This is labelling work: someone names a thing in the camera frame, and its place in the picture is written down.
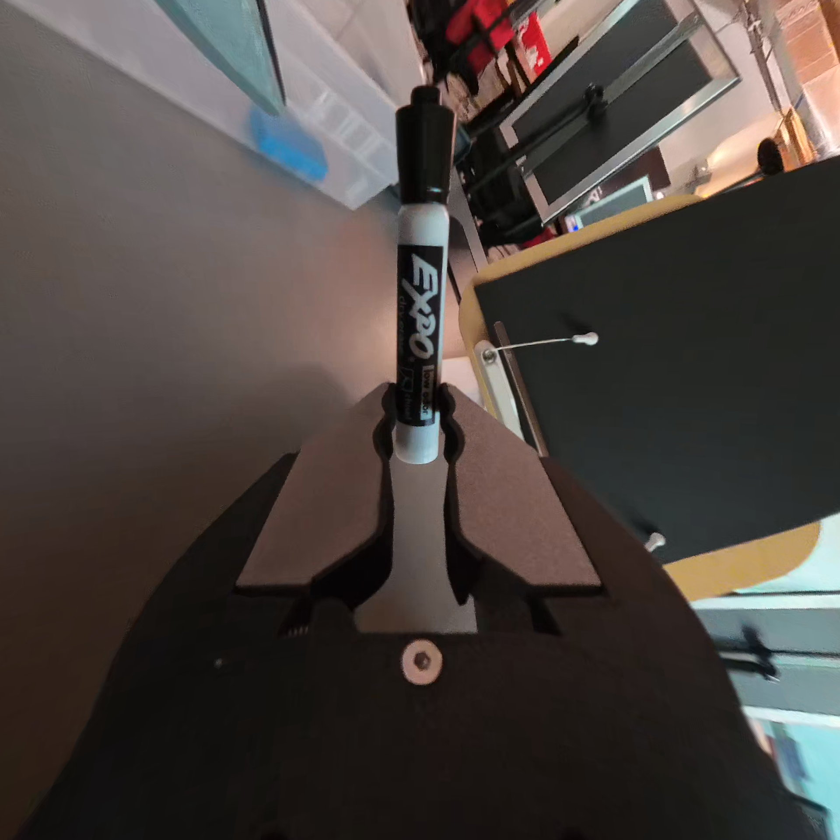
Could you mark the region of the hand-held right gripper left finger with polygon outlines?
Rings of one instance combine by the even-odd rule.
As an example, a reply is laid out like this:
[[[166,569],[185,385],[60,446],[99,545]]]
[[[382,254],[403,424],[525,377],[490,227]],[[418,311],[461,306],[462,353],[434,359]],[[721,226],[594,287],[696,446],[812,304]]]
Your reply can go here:
[[[393,385],[382,383],[306,441],[236,589],[353,610],[392,571]]]

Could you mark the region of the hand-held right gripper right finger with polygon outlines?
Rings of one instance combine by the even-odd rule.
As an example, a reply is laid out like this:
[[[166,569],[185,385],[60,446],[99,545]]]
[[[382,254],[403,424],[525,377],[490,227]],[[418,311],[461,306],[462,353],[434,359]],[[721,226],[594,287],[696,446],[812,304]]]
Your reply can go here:
[[[441,388],[444,535],[458,604],[492,577],[501,595],[596,592],[602,581],[537,451],[453,385]]]

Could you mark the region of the teal glass panel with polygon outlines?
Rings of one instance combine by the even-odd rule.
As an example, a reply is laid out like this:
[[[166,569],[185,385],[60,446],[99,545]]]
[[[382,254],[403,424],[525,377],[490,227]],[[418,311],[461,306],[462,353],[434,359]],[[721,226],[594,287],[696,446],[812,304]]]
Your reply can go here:
[[[276,117],[285,89],[264,1],[157,1],[157,7],[256,106]]]

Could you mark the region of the red box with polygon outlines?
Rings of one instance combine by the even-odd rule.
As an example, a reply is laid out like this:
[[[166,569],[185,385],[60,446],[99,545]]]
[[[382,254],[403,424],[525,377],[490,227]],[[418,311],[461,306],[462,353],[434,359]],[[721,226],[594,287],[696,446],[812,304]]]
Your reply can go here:
[[[467,1],[443,25],[447,73],[475,86],[500,53],[513,47],[514,64],[532,79],[548,69],[552,54],[536,1]]]

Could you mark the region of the black dry erase marker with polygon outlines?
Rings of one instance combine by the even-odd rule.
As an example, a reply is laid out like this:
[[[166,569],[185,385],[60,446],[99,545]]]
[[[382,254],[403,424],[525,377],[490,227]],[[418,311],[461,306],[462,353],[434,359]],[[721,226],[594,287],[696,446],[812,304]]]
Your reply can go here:
[[[396,456],[438,456],[456,119],[432,85],[416,87],[395,114],[400,211],[396,233]]]

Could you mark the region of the blue item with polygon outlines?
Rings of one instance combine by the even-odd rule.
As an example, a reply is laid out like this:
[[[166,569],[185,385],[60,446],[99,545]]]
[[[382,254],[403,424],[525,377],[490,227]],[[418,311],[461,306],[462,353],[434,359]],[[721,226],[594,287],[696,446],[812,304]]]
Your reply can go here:
[[[329,173],[322,144],[286,111],[268,114],[252,106],[248,126],[255,150],[299,180],[321,183]]]

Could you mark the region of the small computer screen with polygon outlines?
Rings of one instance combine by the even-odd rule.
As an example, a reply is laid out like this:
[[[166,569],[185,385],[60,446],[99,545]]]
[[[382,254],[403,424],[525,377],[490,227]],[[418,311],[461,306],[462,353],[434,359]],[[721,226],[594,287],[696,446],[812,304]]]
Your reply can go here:
[[[614,217],[628,209],[634,209],[654,201],[649,176],[643,175],[627,183],[609,195],[597,199],[587,199],[587,203],[578,207],[563,218],[565,231],[574,233],[582,228]]]

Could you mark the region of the black wood-framed board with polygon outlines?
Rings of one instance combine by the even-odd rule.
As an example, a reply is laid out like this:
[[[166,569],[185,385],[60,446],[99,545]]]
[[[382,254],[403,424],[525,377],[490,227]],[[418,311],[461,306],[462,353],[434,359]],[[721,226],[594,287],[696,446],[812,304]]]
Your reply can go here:
[[[690,600],[838,590],[838,157],[672,196],[463,281],[549,457]]]

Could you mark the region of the clear plastic storage box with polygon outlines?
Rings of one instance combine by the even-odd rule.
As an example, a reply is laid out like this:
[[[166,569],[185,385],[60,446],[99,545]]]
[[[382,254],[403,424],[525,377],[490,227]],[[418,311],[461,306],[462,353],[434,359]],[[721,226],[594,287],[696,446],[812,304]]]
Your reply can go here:
[[[27,16],[256,151],[255,104],[152,1],[12,1]],[[286,111],[320,141],[323,194],[356,210],[396,184],[397,105],[299,2],[266,2]]]

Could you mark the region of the silver-framed black monitor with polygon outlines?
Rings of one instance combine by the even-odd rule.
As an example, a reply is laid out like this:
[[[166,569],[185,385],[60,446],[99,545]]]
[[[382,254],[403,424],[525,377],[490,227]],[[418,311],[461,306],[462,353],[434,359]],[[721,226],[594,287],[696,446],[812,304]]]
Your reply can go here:
[[[621,2],[500,132],[546,224],[740,81],[695,2]]]

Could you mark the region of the cardboard box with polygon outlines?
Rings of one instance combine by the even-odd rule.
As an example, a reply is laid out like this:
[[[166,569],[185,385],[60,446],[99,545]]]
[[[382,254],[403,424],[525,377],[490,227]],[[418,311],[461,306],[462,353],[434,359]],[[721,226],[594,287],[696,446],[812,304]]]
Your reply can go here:
[[[839,2],[773,2],[779,65],[819,158],[839,153]]]

